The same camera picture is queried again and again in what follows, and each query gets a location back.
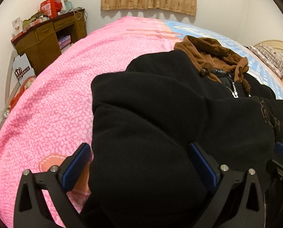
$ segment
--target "bed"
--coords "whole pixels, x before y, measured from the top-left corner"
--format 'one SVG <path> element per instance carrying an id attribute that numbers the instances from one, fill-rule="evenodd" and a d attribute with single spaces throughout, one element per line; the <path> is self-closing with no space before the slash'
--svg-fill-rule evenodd
<path id="1" fill-rule="evenodd" d="M 123 71 L 142 54 L 170 51 L 185 35 L 217 39 L 249 60 L 249 73 L 283 99 L 283 82 L 249 49 L 192 25 L 124 17 L 75 43 L 47 67 L 23 93 L 0 130 L 0 218 L 13 227 L 13 209 L 22 172 L 47 171 L 60 165 L 82 142 L 92 140 L 92 79 Z M 88 166 L 68 196 L 80 211 L 90 194 Z M 57 224 L 62 222 L 45 192 Z"/>

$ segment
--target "metal screw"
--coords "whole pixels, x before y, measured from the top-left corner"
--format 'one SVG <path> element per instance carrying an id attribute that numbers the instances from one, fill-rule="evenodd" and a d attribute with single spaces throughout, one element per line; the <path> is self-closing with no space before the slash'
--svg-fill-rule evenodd
<path id="1" fill-rule="evenodd" d="M 56 172 L 58 171 L 59 167 L 57 165 L 53 165 L 51 168 L 50 168 L 50 171 L 51 172 Z"/>
<path id="2" fill-rule="evenodd" d="M 228 170 L 229 170 L 229 167 L 228 167 L 228 165 L 226 165 L 226 164 L 222 164 L 222 165 L 220 166 L 220 169 L 221 169 L 222 171 L 228 171 Z"/>
<path id="3" fill-rule="evenodd" d="M 252 168 L 250 168 L 250 169 L 249 169 L 249 174 L 250 174 L 250 175 L 255 175 L 255 170 L 252 169 Z"/>
<path id="4" fill-rule="evenodd" d="M 30 173 L 30 170 L 29 170 L 29 169 L 26 169 L 26 170 L 24 170 L 23 175 L 24 175 L 24 176 L 27 176 L 27 175 L 29 175 L 29 173 Z"/>

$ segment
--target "red bag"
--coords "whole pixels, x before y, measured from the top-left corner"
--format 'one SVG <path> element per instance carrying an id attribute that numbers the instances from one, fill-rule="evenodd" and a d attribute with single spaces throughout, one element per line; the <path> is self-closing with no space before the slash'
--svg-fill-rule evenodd
<path id="1" fill-rule="evenodd" d="M 57 13 L 61 11 L 61 7 L 62 7 L 62 3 L 61 2 L 55 2 L 55 7 L 56 7 L 56 11 Z"/>
<path id="2" fill-rule="evenodd" d="M 50 19 L 57 16 L 55 0 L 46 0 L 40 4 L 40 9 L 49 16 Z"/>

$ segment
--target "cable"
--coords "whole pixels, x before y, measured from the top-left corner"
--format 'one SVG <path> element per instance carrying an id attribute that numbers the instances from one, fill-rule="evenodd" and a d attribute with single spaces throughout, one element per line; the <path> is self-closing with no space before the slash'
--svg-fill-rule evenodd
<path id="1" fill-rule="evenodd" d="M 85 20 L 85 26 L 86 26 L 86 23 L 88 22 L 88 13 L 85 11 L 85 15 L 84 15 L 85 17 L 86 17 L 86 20 Z"/>
<path id="2" fill-rule="evenodd" d="M 79 17 L 79 19 L 76 17 L 75 12 L 80 13 L 80 17 Z M 83 16 L 83 13 L 82 13 L 82 12 L 80 12 L 80 11 L 78 11 L 78 10 L 76 10 L 76 9 L 74 9 L 74 10 L 73 10 L 73 13 L 74 13 L 74 17 L 75 17 L 75 19 L 77 19 L 77 20 L 80 20 L 80 19 L 82 18 L 82 16 Z"/>

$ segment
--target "zipper pull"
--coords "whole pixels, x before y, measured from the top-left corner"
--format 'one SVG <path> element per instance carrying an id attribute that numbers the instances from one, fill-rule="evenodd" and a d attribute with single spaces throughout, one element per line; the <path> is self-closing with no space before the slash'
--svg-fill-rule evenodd
<path id="1" fill-rule="evenodd" d="M 234 92 L 232 92 L 232 95 L 233 95 L 233 97 L 235 97 L 235 98 L 238 97 L 237 93 L 235 94 Z"/>

